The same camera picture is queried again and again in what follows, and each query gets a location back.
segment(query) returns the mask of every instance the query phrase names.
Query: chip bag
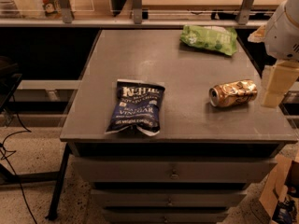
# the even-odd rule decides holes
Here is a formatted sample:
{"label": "chip bag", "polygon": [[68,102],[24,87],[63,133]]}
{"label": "chip bag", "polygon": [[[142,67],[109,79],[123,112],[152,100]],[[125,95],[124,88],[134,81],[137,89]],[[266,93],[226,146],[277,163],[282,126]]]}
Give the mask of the chip bag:
{"label": "chip bag", "polygon": [[237,33],[234,28],[185,25],[180,40],[190,47],[207,49],[232,56],[236,52]]}
{"label": "chip bag", "polygon": [[141,80],[118,79],[118,102],[114,108],[108,133],[117,133],[136,127],[153,136],[160,131],[159,110],[165,88]]}

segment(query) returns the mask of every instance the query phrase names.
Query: black metal leg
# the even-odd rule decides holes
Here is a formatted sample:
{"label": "black metal leg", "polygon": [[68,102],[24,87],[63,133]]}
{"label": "black metal leg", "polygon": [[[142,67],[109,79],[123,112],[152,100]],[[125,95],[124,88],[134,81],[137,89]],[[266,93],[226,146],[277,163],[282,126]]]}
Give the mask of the black metal leg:
{"label": "black metal leg", "polygon": [[63,189],[64,176],[65,176],[65,171],[66,171],[67,162],[68,162],[70,153],[71,153],[71,149],[69,148],[68,144],[66,144],[65,149],[64,149],[63,160],[62,160],[60,170],[59,170],[59,173],[57,176],[55,190],[53,192],[52,201],[50,204],[49,214],[46,216],[46,219],[48,219],[48,220],[55,220],[58,216],[57,215],[57,207],[58,207],[58,202],[59,202],[60,195],[61,195],[62,189]]}

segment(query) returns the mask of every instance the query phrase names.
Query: drawer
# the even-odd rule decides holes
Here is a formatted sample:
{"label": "drawer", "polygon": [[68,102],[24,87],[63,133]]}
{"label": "drawer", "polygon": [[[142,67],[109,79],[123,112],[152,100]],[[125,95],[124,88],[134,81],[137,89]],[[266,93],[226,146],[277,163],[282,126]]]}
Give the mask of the drawer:
{"label": "drawer", "polygon": [[93,157],[75,158],[73,164],[88,182],[252,183],[262,181],[276,161],[216,157]]}
{"label": "drawer", "polygon": [[126,223],[216,223],[228,216],[226,211],[201,209],[102,209],[108,222]]}
{"label": "drawer", "polygon": [[231,207],[246,196],[245,190],[198,189],[106,189],[92,190],[92,197],[102,207]]}

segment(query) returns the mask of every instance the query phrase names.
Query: desk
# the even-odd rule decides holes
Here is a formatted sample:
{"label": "desk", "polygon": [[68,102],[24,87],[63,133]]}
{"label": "desk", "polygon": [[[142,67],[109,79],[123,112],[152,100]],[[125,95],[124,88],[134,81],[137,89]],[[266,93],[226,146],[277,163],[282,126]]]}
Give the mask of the desk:
{"label": "desk", "polygon": [[[216,84],[261,80],[242,47],[233,57],[180,43],[180,30],[103,30],[61,133],[110,222],[216,223],[297,142],[278,109],[209,103]],[[104,134],[118,78],[161,82],[161,131]]]}

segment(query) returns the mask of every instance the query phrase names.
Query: gold can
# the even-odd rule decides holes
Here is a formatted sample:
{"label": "gold can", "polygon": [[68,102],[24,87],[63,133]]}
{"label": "gold can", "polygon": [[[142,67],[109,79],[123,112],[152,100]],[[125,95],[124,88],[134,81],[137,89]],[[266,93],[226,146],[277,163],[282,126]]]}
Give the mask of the gold can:
{"label": "gold can", "polygon": [[228,107],[254,101],[257,94],[256,85],[250,79],[216,85],[209,90],[210,103],[215,107]]}

